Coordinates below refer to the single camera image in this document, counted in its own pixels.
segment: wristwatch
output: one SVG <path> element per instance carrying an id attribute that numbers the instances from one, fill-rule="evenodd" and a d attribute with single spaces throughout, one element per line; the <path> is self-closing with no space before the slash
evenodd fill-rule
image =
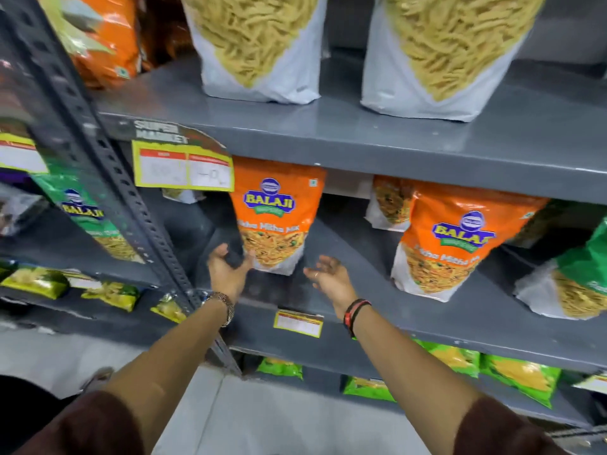
<path id="1" fill-rule="evenodd" d="M 223 292 L 213 291 L 209 294 L 209 298 L 211 298 L 211 297 L 216 298 L 217 300 L 221 300 L 221 302 L 228 309 L 228 318 L 226 320 L 226 323 L 222 327 L 227 326 L 230 323 L 230 321 L 232 321 L 232 318 L 234 317 L 234 304 L 232 303 L 230 298 Z"/>

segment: person's left hand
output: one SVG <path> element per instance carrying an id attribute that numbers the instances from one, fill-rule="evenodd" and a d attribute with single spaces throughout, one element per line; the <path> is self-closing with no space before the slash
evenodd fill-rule
<path id="1" fill-rule="evenodd" d="M 224 243 L 217 246 L 209 255 L 207 265 L 211 274 L 211 289 L 226 294 L 232 303 L 236 303 L 245 288 L 247 273 L 253 268 L 255 253 L 249 252 L 238 268 L 232 268 L 225 261 L 227 254 L 228 245 Z"/>

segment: sleeve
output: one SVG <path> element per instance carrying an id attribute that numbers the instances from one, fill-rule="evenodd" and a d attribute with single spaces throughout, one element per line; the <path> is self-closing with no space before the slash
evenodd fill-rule
<path id="1" fill-rule="evenodd" d="M 143 455 L 137 424 L 126 406 L 105 391 L 85 394 L 36 433 L 15 455 Z"/>
<path id="2" fill-rule="evenodd" d="M 566 455 L 550 437 L 493 398 L 482 397 L 462 420 L 453 455 Z"/>

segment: yellow price tag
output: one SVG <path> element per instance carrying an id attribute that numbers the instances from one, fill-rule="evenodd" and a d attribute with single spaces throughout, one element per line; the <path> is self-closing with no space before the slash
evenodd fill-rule
<path id="1" fill-rule="evenodd" d="M 212 137 L 178 124 L 153 121 L 136 120 L 135 128 L 135 185 L 234 191 L 232 157 Z"/>
<path id="2" fill-rule="evenodd" d="M 312 316 L 310 314 L 281 309 L 277 311 L 274 318 L 274 328 L 320 338 L 322 320 L 322 316 Z"/>
<path id="3" fill-rule="evenodd" d="M 0 167 L 32 173 L 49 171 L 33 140 L 8 132 L 0 133 Z"/>

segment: shelf upright post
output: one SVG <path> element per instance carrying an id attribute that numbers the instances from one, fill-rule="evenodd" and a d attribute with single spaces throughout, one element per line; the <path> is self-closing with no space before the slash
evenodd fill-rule
<path id="1" fill-rule="evenodd" d="M 84 83 L 37 0 L 0 0 L 0 55 L 0 77 L 15 84 L 11 90 L 32 116 L 28 126 L 43 156 L 57 157 L 77 170 L 105 216 L 152 268 L 156 281 L 150 285 L 171 292 L 181 309 L 192 313 L 201 303 L 198 292 L 113 149 Z M 220 337 L 212 351 L 240 375 Z"/>

